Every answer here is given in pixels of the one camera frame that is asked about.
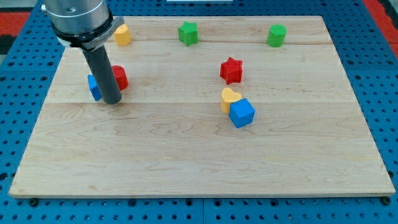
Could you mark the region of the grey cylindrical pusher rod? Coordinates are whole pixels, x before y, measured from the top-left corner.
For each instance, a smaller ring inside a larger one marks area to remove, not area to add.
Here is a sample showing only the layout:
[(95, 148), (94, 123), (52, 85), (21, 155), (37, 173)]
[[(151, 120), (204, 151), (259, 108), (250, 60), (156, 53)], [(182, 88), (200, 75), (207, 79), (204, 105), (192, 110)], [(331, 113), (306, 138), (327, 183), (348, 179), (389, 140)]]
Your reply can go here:
[(84, 51), (83, 55), (104, 102), (108, 105), (119, 103), (122, 96), (105, 47), (101, 46), (91, 52)]

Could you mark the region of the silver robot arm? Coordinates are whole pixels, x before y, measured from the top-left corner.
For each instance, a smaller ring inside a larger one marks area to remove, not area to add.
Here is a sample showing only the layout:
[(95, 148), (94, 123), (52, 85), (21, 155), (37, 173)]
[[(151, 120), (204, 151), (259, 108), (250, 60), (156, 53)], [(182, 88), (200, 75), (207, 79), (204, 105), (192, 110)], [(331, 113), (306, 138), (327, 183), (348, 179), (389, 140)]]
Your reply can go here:
[(124, 18), (114, 17), (106, 0), (44, 0), (40, 9), (62, 45), (83, 51), (104, 102), (119, 103), (121, 90), (104, 44)]

